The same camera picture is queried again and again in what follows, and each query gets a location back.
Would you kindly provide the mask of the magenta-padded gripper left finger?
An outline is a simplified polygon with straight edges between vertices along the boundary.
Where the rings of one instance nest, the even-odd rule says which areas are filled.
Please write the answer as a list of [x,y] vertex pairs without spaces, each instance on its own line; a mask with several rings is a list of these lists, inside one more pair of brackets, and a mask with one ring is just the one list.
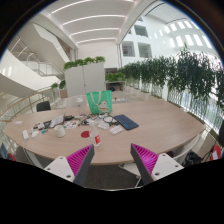
[[91,144],[67,157],[57,157],[44,170],[82,186],[94,154],[94,145]]

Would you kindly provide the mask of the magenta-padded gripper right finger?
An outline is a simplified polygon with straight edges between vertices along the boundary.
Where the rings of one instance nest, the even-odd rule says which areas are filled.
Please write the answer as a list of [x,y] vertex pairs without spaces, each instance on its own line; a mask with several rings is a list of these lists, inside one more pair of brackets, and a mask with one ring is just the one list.
[[131,144],[131,155],[144,185],[183,169],[183,166],[168,154],[156,154],[134,143]]

